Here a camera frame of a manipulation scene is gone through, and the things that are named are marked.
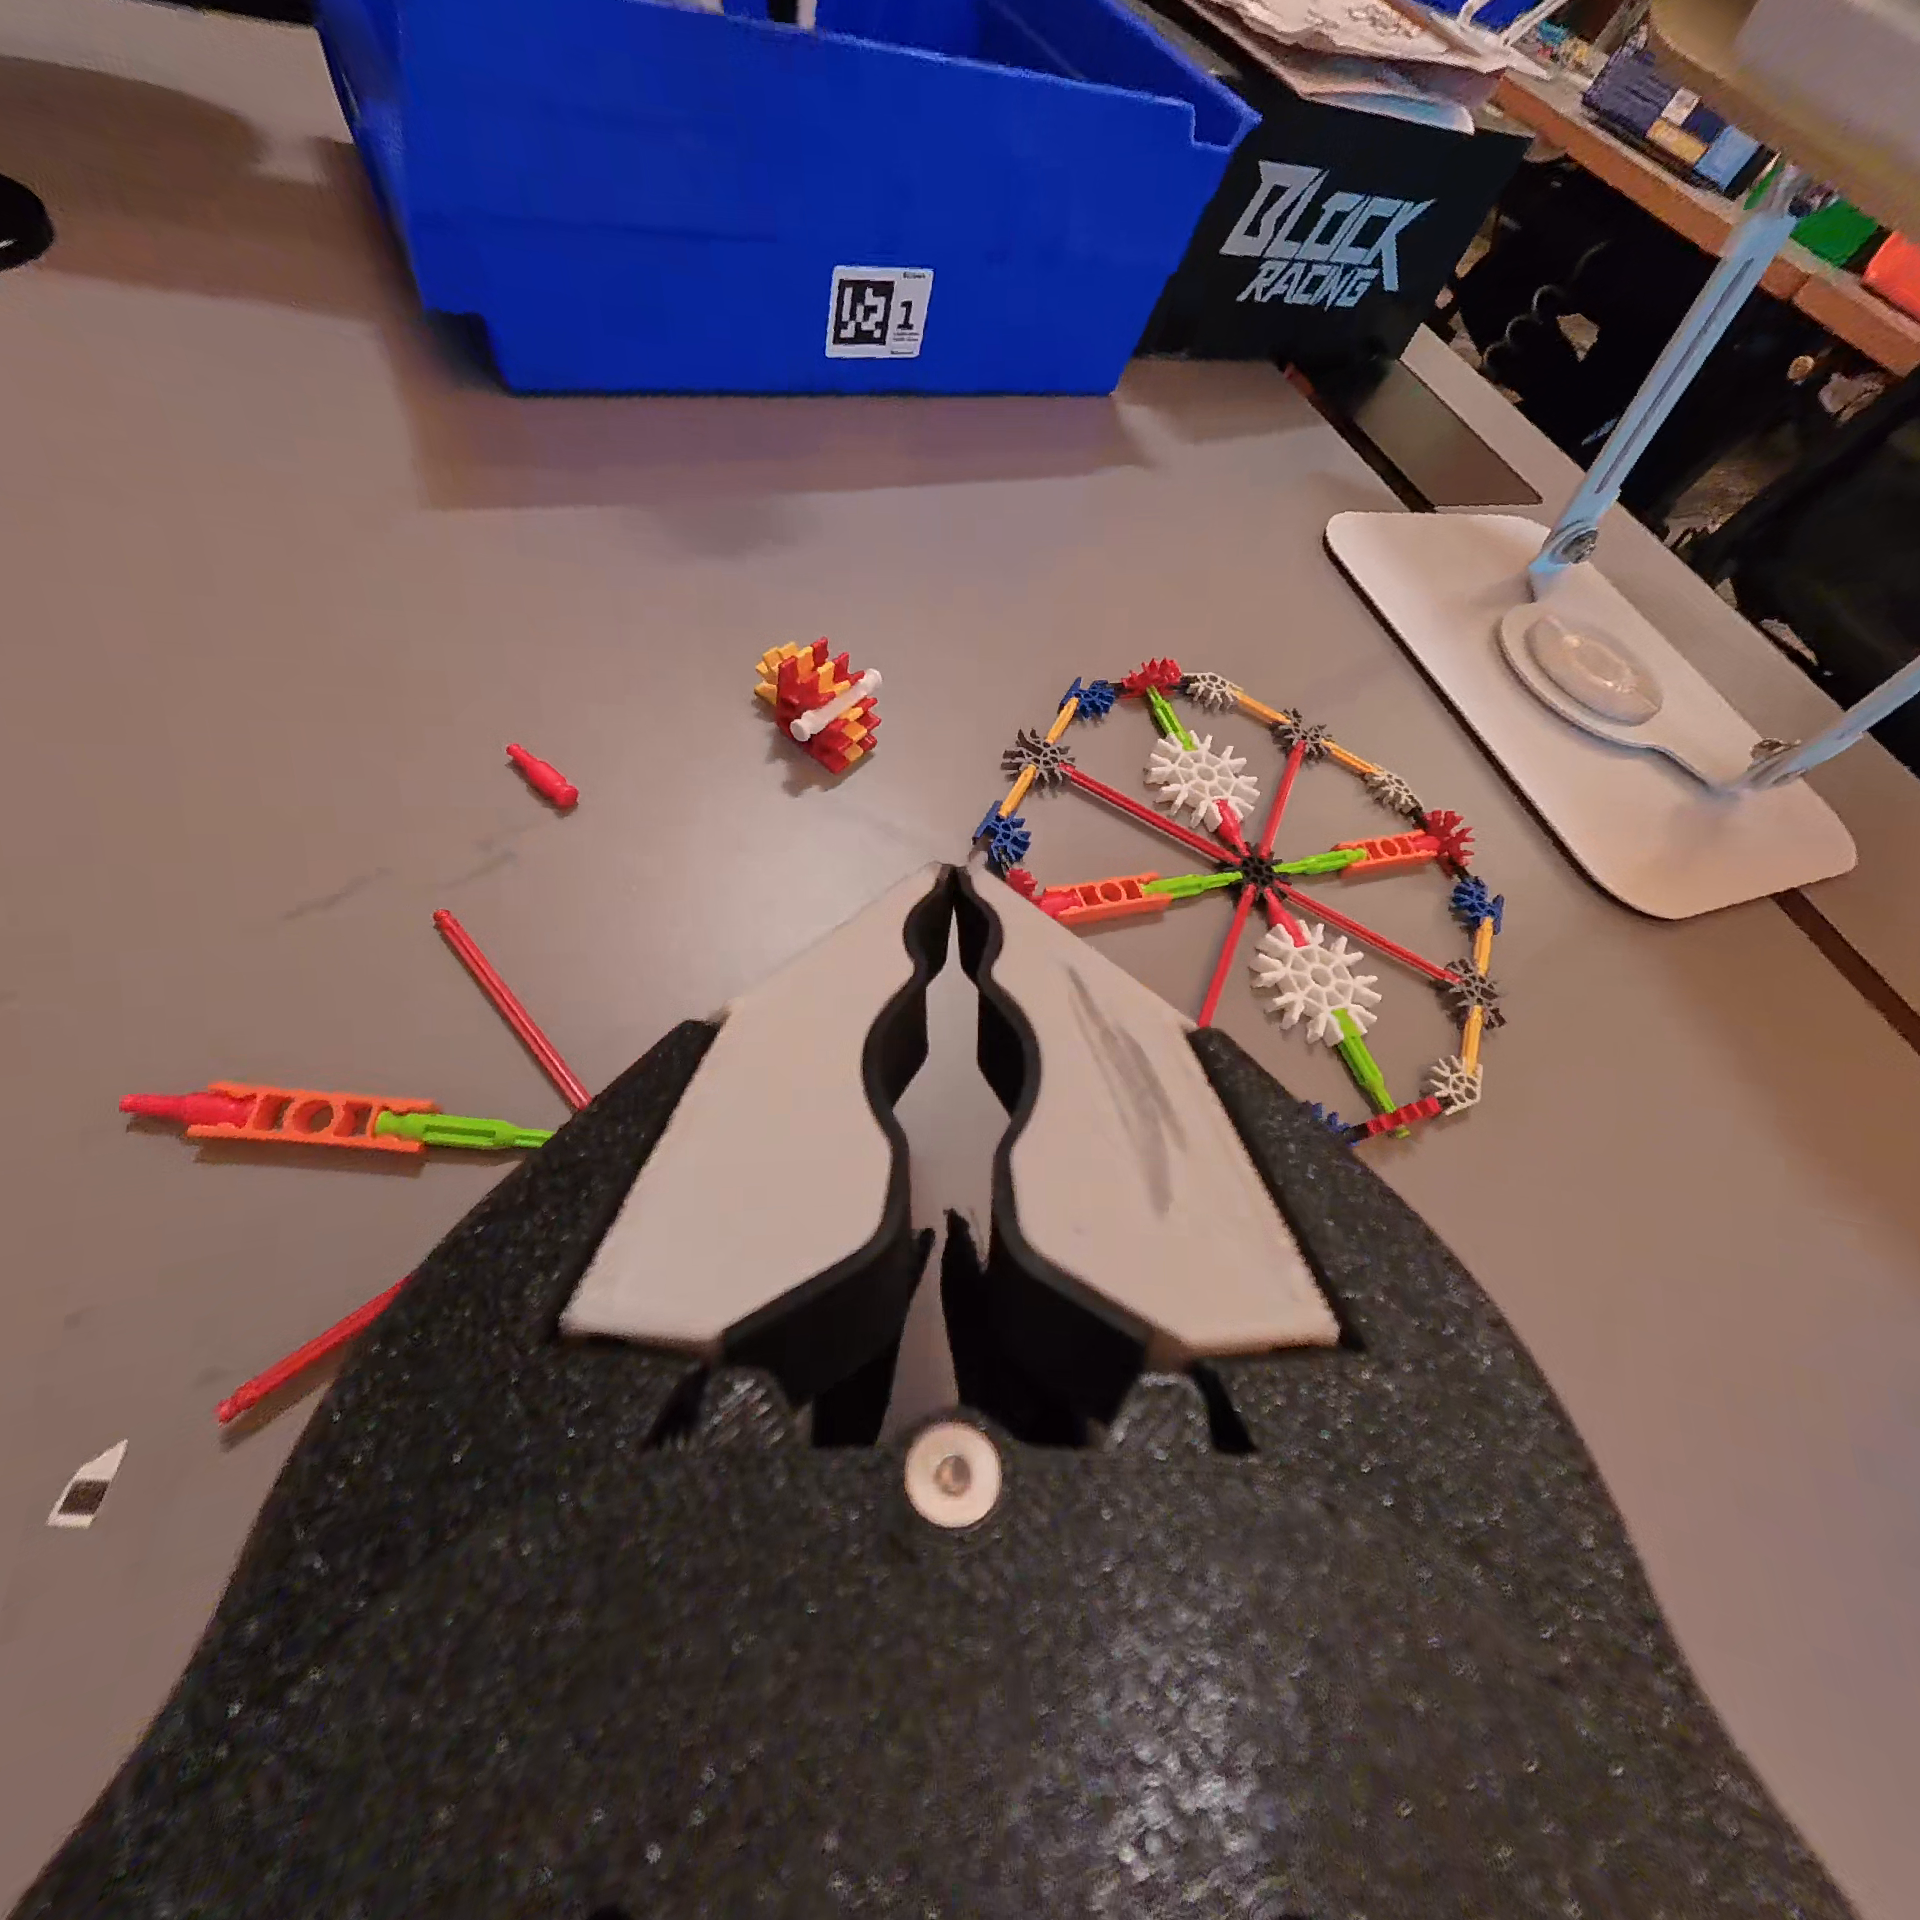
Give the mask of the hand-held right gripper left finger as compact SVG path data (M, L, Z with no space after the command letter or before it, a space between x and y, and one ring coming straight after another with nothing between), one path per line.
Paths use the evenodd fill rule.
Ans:
M877 1352L915 1289L901 1092L953 866L922 866L721 1009L562 1332L662 1352Z

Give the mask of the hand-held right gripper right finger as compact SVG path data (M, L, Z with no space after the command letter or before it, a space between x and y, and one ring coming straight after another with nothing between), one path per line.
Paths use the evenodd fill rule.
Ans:
M1340 1321L1198 1024L983 866L958 873L977 1065L1005 1110L985 1299L1026 1366L1334 1350Z

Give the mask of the long red toy rod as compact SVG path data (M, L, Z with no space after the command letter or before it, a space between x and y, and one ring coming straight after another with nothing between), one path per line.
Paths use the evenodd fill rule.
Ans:
M350 1342L356 1342L401 1299L401 1294L410 1289L410 1282L412 1282L412 1277L402 1277L396 1284L387 1284L373 1299L362 1303L356 1309L350 1309L349 1315L341 1315L339 1321L325 1329L321 1335L309 1337L290 1356L282 1356L265 1371L259 1371L250 1380L239 1383L214 1408L217 1429L234 1426L239 1418L250 1415L264 1401L271 1401L274 1394L282 1394L288 1387L305 1380L316 1366L321 1366L332 1356L341 1356Z
M521 999L511 988L505 975L493 965L489 951L470 937L468 925L445 905L432 915L434 932L451 959L464 967L468 979L482 992L498 1018L516 1036L521 1050L536 1060L536 1065L548 1073L552 1089L562 1096L566 1108L580 1114L588 1108L592 1092L576 1078L576 1070L566 1062L566 1054L545 1024L532 1016Z

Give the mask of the orange connector with green rod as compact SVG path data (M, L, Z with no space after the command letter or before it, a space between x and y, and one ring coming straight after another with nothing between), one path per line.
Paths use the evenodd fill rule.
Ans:
M424 1098L379 1092L288 1089L274 1084L211 1084L169 1096L166 1108L185 1138L239 1143L316 1143L373 1157L429 1151L519 1155L539 1151L552 1128L498 1116L458 1116Z

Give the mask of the red yellow toy block assembly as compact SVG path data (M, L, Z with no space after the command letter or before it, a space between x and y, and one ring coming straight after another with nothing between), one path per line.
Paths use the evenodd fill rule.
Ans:
M780 733L831 778L873 753L883 725L877 699L883 671L853 665L829 636L811 644L775 644L754 663L754 696Z

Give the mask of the blue plastic bin with tag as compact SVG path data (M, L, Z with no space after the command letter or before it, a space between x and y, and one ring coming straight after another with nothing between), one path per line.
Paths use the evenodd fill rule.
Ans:
M516 393L1108 397L1256 110L1123 3L316 3Z

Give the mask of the colourful toy wheel construction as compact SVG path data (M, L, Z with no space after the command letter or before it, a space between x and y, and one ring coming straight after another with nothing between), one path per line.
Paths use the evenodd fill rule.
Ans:
M1282 827L1313 765L1350 775L1385 827L1285 853ZM1408 1138L1459 1121L1488 1089L1483 1047L1501 1024L1492 951L1506 900L1476 870L1476 829L1455 809L1426 806L1391 768L1357 753L1298 708L1272 708L1227 674L1145 660L1121 680L1078 678L1053 722L1021 729L1002 753L1009 793L979 819L973 852L1010 890L1065 928L1155 921L1186 900L1235 900L1194 1024L1211 1024L1243 965L1264 1012L1338 1057L1366 1102L1357 1122L1313 1108L1344 1143ZM1121 873L1042 881L1030 870L1023 804L1080 793L1148 827L1194 856L1188 873ZM1448 881L1448 921L1461 955L1426 951L1366 925L1332 900L1338 881L1434 873ZM1426 1069L1414 1098L1390 1085L1369 1036L1381 1018L1378 965L1395 965L1434 992L1454 1022L1454 1050Z

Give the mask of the small paper scrap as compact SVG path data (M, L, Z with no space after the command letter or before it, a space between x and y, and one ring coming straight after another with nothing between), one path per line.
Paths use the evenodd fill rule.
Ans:
M117 1484L117 1476L121 1472L126 1456L130 1456L130 1441L121 1438L121 1441L111 1443L105 1453L97 1453L90 1461L84 1461L70 1473L70 1481L60 1485L60 1494L51 1506L51 1510L46 1517L46 1527L48 1529L74 1529L74 1531L90 1529L97 1521L102 1508L105 1508L105 1503L106 1503L106 1494L111 1494L111 1489L112 1489L112 1484Z

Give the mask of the black printed box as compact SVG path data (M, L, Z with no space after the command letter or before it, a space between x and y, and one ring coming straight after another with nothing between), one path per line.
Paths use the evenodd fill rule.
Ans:
M1140 357L1332 371L1398 359L1520 170L1530 134L1313 104L1235 79L1257 112L1135 346Z

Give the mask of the cluttered wooden desk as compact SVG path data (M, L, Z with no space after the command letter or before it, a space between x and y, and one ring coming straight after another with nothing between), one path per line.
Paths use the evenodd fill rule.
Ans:
M1512 70L1501 77L1492 104L1530 129L1549 150L1570 156L1660 227L1688 238L1701 253L1722 253L1742 217L1737 202L1679 176L1601 129L1580 110L1580 90L1565 77ZM1867 290L1859 273L1787 241L1766 268L1762 288L1884 371L1900 377L1916 369L1916 319Z

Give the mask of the printed paper sheets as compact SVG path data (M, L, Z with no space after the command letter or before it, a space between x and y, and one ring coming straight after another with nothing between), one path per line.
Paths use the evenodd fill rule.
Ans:
M1476 132L1501 77L1542 68L1512 37L1423 3L1194 3L1308 100Z

